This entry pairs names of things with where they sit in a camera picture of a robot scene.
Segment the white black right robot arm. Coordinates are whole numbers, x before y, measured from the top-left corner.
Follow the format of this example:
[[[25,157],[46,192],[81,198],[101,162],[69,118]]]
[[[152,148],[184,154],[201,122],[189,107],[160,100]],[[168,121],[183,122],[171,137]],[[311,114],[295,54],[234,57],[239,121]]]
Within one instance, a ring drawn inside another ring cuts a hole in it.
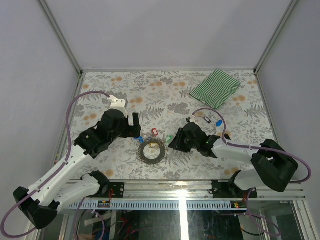
[[[178,129],[168,147],[184,153],[197,150],[204,157],[251,164],[253,169],[238,170],[228,180],[227,189],[233,197],[257,187],[268,187],[279,193],[285,191],[299,167],[292,157],[281,153],[283,149],[271,139],[257,146],[236,147],[236,144],[229,138],[207,135],[196,123],[190,122]]]

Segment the green key tag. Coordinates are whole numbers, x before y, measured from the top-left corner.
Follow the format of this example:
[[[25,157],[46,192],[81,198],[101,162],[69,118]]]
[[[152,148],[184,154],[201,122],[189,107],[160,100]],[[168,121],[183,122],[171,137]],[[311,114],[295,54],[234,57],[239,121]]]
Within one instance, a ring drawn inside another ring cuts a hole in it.
[[[166,138],[165,138],[165,141],[168,143],[168,142],[170,142],[172,139],[173,139],[173,136],[172,136],[172,135],[167,135]]]

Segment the red key tag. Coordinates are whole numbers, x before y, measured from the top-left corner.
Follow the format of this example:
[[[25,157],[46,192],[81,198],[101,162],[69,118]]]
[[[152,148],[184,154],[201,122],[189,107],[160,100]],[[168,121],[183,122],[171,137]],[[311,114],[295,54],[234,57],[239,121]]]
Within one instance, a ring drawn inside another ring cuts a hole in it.
[[[156,136],[158,136],[158,130],[156,129],[156,128],[153,128],[152,130],[152,134],[156,137]]]

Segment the blue key tag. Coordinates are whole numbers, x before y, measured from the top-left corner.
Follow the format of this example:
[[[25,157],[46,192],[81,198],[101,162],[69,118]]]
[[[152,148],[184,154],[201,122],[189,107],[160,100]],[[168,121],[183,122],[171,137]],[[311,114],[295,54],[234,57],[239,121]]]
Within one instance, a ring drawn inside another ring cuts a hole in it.
[[[137,141],[139,141],[141,144],[143,144],[143,143],[144,143],[144,139],[143,139],[143,137],[142,137],[142,136],[135,137],[134,139],[135,139],[135,140],[137,140]]]

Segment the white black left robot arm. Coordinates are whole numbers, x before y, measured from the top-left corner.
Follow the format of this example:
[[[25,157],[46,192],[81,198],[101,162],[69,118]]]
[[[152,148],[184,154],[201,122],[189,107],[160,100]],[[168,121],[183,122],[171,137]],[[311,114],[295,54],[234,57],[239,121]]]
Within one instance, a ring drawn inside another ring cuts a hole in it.
[[[117,109],[104,112],[96,126],[82,132],[67,154],[41,179],[29,187],[13,192],[18,207],[37,230],[47,227],[59,212],[86,197],[105,197],[109,179],[100,171],[93,171],[85,179],[66,187],[66,183],[87,162],[108,150],[118,138],[137,138],[141,126],[139,114],[132,114],[133,124]]]

